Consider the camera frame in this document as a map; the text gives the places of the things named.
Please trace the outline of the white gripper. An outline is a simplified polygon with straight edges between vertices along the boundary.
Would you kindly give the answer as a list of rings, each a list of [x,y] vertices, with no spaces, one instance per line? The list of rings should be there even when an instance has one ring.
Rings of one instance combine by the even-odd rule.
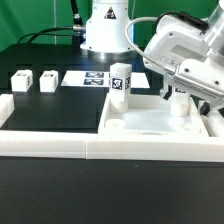
[[[163,15],[144,53],[145,67],[162,75],[166,66],[187,61],[199,77],[224,79],[224,13],[213,13],[207,21],[186,13]],[[171,95],[172,86],[163,80],[160,97],[168,100]]]

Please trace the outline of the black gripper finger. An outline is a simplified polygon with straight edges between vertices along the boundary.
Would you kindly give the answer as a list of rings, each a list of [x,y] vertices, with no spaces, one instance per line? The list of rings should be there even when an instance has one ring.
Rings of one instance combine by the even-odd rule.
[[[201,106],[200,106],[200,110],[199,110],[200,114],[203,116],[208,116],[209,113],[211,112],[211,106],[209,102],[204,102]]]

